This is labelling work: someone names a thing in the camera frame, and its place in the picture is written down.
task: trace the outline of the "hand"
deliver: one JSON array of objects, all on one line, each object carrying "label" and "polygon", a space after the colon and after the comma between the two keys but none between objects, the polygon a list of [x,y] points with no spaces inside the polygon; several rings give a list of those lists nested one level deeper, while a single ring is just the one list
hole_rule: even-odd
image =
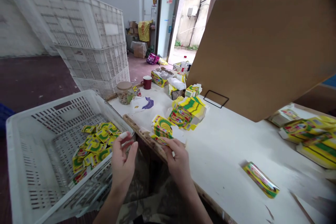
[{"label": "hand", "polygon": [[180,193],[184,195],[190,189],[195,188],[190,174],[188,152],[179,140],[165,137],[162,137],[162,139],[169,145],[169,147],[163,146],[163,150],[167,156],[169,172],[177,184]]},{"label": "hand", "polygon": [[[135,157],[138,150],[138,142],[131,140],[131,133],[124,132],[113,142],[112,153],[112,187],[111,193],[125,198],[128,188],[131,184],[134,169]],[[126,156],[126,150],[131,145],[131,148]]]}]

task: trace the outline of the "jar lid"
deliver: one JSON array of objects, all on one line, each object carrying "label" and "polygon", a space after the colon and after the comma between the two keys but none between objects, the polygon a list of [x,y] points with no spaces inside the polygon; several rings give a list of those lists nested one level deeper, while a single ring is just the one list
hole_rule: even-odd
[{"label": "jar lid", "polygon": [[132,88],[132,83],[131,82],[119,82],[117,84],[117,88],[119,90],[125,91],[125,90],[128,90],[128,89]]}]

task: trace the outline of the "air conditioner unit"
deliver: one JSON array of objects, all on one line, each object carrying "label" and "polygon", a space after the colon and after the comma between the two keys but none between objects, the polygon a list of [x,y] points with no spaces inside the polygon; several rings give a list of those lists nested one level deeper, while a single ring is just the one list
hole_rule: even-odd
[{"label": "air conditioner unit", "polygon": [[196,14],[197,14],[197,9],[198,9],[197,6],[189,7],[189,8],[188,8],[187,16],[196,16]]}]

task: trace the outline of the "white table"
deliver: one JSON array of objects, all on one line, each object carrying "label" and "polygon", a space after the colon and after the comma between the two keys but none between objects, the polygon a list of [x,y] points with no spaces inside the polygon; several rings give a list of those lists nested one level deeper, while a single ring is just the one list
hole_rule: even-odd
[{"label": "white table", "polygon": [[[164,116],[172,105],[167,87],[152,83],[150,90],[140,88],[142,96],[154,100],[154,107],[133,113],[130,105],[113,99],[110,104],[140,127],[152,130],[152,119]],[[291,190],[299,197],[336,198],[336,186],[324,179],[324,169],[295,151],[295,145],[281,139],[278,128],[263,120],[252,122],[226,108],[206,102],[210,110],[194,131],[185,131],[193,180],[238,224],[309,223],[295,202]],[[302,118],[316,116],[316,111],[296,105]],[[269,199],[248,177],[240,164],[252,161],[279,188],[275,199]],[[322,220],[314,215],[313,219]]]}]

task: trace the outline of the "pink bag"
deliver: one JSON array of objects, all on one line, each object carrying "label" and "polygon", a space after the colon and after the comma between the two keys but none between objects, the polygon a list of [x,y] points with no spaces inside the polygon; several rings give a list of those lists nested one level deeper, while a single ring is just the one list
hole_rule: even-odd
[{"label": "pink bag", "polygon": [[147,58],[147,63],[150,65],[155,65],[159,62],[160,57],[156,56],[155,54],[151,53]]}]

